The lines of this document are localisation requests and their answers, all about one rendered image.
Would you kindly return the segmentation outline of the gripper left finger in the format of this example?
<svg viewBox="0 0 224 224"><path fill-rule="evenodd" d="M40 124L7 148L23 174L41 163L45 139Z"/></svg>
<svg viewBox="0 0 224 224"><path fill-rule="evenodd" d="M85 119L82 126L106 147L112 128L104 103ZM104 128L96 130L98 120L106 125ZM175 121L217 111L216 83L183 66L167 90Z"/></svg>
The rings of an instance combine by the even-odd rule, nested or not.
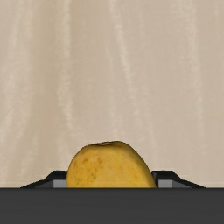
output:
<svg viewBox="0 0 224 224"><path fill-rule="evenodd" d="M52 171L46 178L24 185L24 188L66 188L67 171Z"/></svg>

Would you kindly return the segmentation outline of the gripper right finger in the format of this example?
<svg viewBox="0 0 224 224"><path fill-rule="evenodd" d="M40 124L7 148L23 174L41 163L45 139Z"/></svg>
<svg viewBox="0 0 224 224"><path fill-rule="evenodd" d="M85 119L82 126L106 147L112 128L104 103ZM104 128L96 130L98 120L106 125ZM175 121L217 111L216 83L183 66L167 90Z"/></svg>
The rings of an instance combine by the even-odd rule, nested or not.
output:
<svg viewBox="0 0 224 224"><path fill-rule="evenodd" d="M152 171L151 173L158 188L202 188L202 185L182 179L174 171Z"/></svg>

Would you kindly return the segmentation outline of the yellow mango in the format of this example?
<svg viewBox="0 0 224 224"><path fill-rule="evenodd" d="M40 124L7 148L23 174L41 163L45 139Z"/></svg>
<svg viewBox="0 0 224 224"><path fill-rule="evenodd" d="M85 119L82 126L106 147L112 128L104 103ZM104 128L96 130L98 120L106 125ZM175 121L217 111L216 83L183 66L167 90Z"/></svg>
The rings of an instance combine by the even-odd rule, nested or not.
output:
<svg viewBox="0 0 224 224"><path fill-rule="evenodd" d="M84 146L66 174L68 188L156 188L140 155L121 141Z"/></svg>

